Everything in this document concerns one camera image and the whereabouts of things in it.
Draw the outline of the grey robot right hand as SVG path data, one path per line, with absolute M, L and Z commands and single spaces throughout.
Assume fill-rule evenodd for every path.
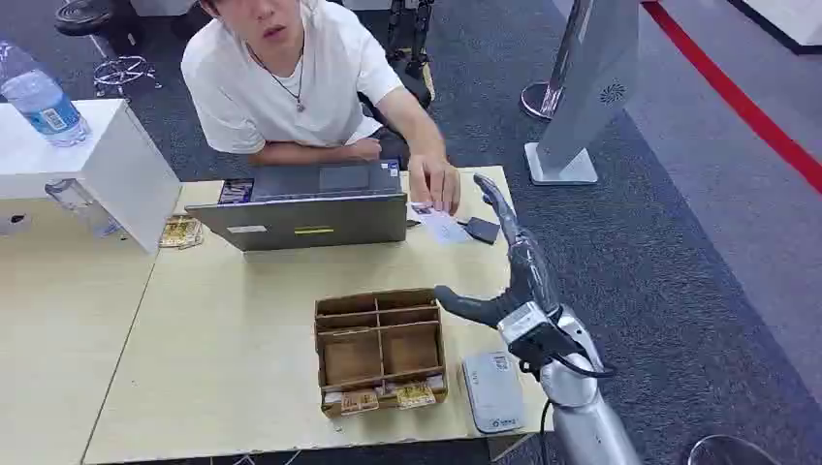
M 508 243 L 510 282 L 502 294 L 488 300 L 458 295 L 447 286 L 435 287 L 435 298 L 447 312 L 492 328 L 530 301 L 543 310 L 553 310 L 555 291 L 545 254 L 534 234 L 521 226 L 515 210 L 490 178 L 476 173 L 473 180 L 481 189 L 484 202 L 497 215 Z

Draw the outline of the person's left hand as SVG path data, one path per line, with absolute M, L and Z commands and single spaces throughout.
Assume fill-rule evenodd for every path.
M 408 163 L 410 200 L 455 215 L 460 204 L 458 170 L 446 158 L 412 154 Z

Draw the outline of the person's right hand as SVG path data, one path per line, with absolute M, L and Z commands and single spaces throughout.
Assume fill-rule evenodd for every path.
M 375 138 L 363 138 L 344 147 L 347 160 L 375 161 L 380 159 L 381 152 L 380 140 Z

